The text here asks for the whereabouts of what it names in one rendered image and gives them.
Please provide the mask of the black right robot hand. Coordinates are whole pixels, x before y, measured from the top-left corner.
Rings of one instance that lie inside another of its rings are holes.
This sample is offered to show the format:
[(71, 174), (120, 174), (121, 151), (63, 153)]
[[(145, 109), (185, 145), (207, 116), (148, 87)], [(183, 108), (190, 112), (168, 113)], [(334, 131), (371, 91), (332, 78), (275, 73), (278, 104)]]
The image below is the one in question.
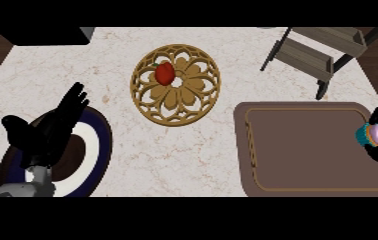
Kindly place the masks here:
[(378, 162), (378, 107), (369, 118), (369, 137), (372, 143), (365, 145), (365, 150), (371, 158)]

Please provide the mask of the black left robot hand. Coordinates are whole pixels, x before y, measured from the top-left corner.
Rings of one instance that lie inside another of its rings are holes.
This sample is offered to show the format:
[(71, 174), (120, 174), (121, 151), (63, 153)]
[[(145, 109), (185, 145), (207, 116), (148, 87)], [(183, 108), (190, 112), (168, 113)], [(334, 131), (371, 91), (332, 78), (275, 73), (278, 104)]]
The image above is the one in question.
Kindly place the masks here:
[(22, 169), (52, 167), (59, 162), (72, 129), (89, 105), (83, 88), (80, 82), (72, 85), (56, 109), (44, 115), (37, 126), (15, 115), (3, 117), (9, 144), (22, 151)]

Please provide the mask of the brown rectangular tray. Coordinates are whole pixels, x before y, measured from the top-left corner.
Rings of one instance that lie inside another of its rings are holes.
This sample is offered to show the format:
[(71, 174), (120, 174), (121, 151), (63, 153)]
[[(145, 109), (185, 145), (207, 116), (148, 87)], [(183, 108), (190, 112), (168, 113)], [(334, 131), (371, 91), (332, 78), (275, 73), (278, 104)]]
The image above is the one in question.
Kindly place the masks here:
[(356, 102), (239, 103), (233, 118), (245, 194), (378, 197), (378, 162), (354, 138), (369, 117)]

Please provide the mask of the blue white brown round plate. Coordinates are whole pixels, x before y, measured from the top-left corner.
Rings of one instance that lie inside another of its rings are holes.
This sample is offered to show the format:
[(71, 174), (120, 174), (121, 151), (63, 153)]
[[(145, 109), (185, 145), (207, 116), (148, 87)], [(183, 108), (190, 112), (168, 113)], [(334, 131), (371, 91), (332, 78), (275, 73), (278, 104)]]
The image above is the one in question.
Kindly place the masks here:
[[(56, 197), (89, 197), (102, 180), (112, 153), (112, 131), (103, 114), (84, 109), (59, 163), (52, 168)], [(25, 183), (32, 174), (21, 167), (22, 151), (9, 147), (0, 162), (0, 185)]]

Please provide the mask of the dark black appliance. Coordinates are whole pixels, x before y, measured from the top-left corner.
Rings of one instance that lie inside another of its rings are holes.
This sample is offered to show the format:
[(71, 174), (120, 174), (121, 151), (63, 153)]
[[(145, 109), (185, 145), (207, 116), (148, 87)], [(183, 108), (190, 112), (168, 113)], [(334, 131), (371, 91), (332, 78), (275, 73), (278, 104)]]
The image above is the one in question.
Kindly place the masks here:
[(94, 27), (0, 27), (0, 35), (18, 46), (87, 45)]

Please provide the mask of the red bell pepper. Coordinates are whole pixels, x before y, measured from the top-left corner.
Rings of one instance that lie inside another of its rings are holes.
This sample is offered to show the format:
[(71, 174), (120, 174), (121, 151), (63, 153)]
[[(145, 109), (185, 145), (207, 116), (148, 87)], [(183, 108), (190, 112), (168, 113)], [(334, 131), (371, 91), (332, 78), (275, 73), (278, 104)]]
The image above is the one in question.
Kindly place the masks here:
[(170, 62), (164, 62), (155, 67), (155, 80), (162, 85), (171, 84), (176, 78), (174, 68)]

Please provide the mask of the round wooden openwork trivet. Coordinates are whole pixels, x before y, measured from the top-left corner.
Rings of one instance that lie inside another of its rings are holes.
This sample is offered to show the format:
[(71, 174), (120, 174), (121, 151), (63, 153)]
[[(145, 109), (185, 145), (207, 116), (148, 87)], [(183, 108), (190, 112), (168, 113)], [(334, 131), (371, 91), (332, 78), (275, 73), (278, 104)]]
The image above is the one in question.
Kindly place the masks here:
[[(171, 65), (173, 83), (162, 85), (156, 68)], [(220, 94), (220, 71), (210, 55), (188, 44), (156, 48), (139, 61), (130, 81), (133, 102), (142, 115), (156, 124), (179, 127), (196, 122), (210, 112)]]

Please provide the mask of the wooden tiered basket black frame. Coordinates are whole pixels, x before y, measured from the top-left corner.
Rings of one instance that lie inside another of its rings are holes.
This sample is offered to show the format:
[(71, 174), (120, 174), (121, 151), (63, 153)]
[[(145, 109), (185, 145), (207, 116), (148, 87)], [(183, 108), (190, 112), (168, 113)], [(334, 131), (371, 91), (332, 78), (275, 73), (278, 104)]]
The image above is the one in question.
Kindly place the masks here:
[[(295, 32), (309, 39), (344, 53), (338, 60), (289, 38)], [(320, 100), (328, 91), (334, 73), (344, 67), (353, 58), (359, 58), (369, 45), (378, 39), (378, 27), (368, 34), (354, 27), (288, 27), (282, 38), (275, 42), (260, 70), (266, 69), (270, 61), (278, 59), (317, 79), (316, 99)]]

